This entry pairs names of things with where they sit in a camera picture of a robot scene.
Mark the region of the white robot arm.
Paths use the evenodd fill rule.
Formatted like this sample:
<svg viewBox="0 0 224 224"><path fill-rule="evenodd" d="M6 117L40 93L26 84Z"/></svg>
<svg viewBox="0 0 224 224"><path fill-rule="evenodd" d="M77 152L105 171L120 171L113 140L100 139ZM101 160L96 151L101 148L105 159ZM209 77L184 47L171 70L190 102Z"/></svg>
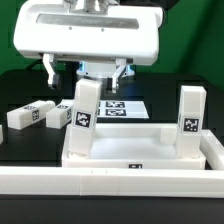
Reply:
<svg viewBox="0 0 224 224"><path fill-rule="evenodd" d="M27 0L14 31L15 48L43 61L48 85L59 86L59 61L113 63L115 92L128 65L152 65L159 54L160 6L126 6L117 0Z"/></svg>

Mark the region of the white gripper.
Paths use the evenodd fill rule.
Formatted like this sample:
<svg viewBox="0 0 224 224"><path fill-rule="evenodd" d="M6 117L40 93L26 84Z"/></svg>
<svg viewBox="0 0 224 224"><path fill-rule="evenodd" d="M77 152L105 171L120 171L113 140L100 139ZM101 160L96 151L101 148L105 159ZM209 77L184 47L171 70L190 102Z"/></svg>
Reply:
<svg viewBox="0 0 224 224"><path fill-rule="evenodd" d="M57 59L62 61L114 61L107 90L116 93L129 64L151 65L159 53L160 7L110 5L105 14L73 12L64 0L27 0L21 7L14 46L26 58L39 58L48 73L48 86L56 89Z"/></svg>

